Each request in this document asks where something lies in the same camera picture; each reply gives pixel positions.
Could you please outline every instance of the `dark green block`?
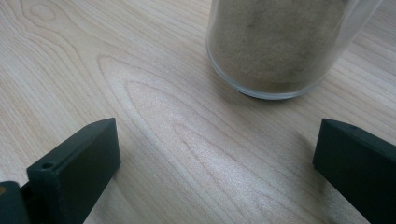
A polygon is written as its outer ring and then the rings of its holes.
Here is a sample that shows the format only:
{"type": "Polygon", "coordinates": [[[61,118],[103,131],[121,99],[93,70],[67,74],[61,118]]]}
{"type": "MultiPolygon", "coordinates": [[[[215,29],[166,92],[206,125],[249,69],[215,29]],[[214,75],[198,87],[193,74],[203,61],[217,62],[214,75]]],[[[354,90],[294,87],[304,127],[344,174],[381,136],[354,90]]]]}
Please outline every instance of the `dark green block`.
{"type": "Polygon", "coordinates": [[[27,169],[56,223],[83,223],[120,166],[116,122],[85,126],[27,169]]]}
{"type": "Polygon", "coordinates": [[[324,119],[313,163],[371,223],[396,223],[396,146],[324,119]]]}
{"type": "Polygon", "coordinates": [[[20,186],[16,182],[6,181],[0,183],[0,223],[30,223],[20,186]]]}

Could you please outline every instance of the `screw hole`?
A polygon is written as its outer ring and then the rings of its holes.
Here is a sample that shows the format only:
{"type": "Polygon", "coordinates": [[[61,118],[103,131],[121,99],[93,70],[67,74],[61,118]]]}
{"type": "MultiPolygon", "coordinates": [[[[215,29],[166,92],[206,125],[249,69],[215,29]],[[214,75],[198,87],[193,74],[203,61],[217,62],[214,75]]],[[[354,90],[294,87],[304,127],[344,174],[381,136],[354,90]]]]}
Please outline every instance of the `screw hole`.
{"type": "Polygon", "coordinates": [[[44,170],[47,170],[47,169],[51,168],[53,165],[54,165],[53,162],[46,162],[41,165],[41,168],[43,168],[44,170]]]}

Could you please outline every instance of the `wood grain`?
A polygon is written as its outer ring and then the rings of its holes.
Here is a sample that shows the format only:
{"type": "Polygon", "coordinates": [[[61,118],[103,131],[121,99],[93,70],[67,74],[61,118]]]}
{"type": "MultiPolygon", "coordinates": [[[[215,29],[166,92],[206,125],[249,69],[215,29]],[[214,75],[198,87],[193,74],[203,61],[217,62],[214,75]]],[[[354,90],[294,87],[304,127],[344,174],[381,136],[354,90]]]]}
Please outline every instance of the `wood grain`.
{"type": "Polygon", "coordinates": [[[205,51],[210,1],[0,0],[0,181],[117,119],[122,166],[86,223],[365,223],[311,164],[322,118],[396,144],[396,3],[305,96],[255,100],[205,51]]]}

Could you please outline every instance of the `light wood surface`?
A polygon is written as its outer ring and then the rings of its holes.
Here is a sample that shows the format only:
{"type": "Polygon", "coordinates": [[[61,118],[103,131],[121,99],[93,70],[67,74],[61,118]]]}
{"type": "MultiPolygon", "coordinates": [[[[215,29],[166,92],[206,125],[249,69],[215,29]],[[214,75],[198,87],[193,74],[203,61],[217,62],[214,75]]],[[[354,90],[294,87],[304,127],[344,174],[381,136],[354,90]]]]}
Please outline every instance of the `light wood surface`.
{"type": "Polygon", "coordinates": [[[365,223],[311,164],[321,119],[396,144],[396,2],[328,77],[268,102],[212,69],[209,0],[0,0],[0,181],[116,118],[122,165],[86,223],[365,223]]]}

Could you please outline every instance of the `beige powder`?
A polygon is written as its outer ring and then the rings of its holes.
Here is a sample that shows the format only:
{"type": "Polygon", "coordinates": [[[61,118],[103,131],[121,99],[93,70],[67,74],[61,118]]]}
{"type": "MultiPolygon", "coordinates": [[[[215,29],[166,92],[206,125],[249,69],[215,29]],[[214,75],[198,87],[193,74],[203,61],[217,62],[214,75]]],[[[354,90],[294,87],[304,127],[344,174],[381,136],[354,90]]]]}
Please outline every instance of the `beige powder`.
{"type": "Polygon", "coordinates": [[[343,0],[220,0],[215,7],[208,48],[218,67],[246,88],[281,93],[324,76],[327,68],[319,74],[312,67],[335,42],[346,6],[343,0]]]}

